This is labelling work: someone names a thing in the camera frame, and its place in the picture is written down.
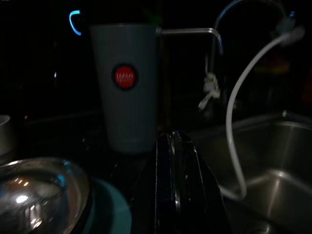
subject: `white hose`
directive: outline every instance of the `white hose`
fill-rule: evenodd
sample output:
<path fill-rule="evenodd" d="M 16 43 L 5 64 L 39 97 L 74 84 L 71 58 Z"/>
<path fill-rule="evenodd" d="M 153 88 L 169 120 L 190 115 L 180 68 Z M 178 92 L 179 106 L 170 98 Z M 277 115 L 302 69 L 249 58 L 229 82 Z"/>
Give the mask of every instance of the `white hose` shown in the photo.
<path fill-rule="evenodd" d="M 243 71 L 242 75 L 239 77 L 238 81 L 236 82 L 227 107 L 226 111 L 226 137 L 227 137 L 227 142 L 229 146 L 229 151 L 232 159 L 232 163 L 234 166 L 236 178 L 238 180 L 238 184 L 240 186 L 240 194 L 236 194 L 235 192 L 224 188 L 223 186 L 219 185 L 219 188 L 222 192 L 222 194 L 230 198 L 232 200 L 242 200 L 245 198 L 247 194 L 247 186 L 246 186 L 246 181 L 244 174 L 242 172 L 242 168 L 239 163 L 239 159 L 237 156 L 237 151 L 235 147 L 235 142 L 233 138 L 233 130 L 232 130 L 232 114 L 233 114 L 233 106 L 234 106 L 234 101 L 236 98 L 236 95 L 238 93 L 238 90 L 240 86 L 242 85 L 243 81 L 245 80 L 246 76 L 248 73 L 252 70 L 252 68 L 255 66 L 255 64 L 273 47 L 276 45 L 280 44 L 281 42 L 285 42 L 287 40 L 290 40 L 293 38 L 293 33 L 287 33 L 279 36 L 278 38 L 272 40 L 269 44 L 267 44 L 265 47 L 263 47 L 262 50 L 251 60 L 251 62 L 248 64 L 248 66 L 245 68 Z"/>

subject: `sink basin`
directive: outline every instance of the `sink basin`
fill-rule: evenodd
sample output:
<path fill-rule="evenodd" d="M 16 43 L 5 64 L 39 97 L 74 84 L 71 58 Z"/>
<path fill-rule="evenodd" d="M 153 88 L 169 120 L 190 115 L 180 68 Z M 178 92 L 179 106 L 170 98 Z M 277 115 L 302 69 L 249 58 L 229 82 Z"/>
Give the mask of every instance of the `sink basin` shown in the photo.
<path fill-rule="evenodd" d="M 230 220 L 236 211 L 249 213 L 251 223 L 264 220 L 278 230 L 253 232 L 242 218 L 240 233 L 312 233 L 312 120 L 284 111 L 234 123 L 233 130 L 247 196 L 226 202 Z M 218 183 L 238 192 L 225 127 L 190 135 Z"/>

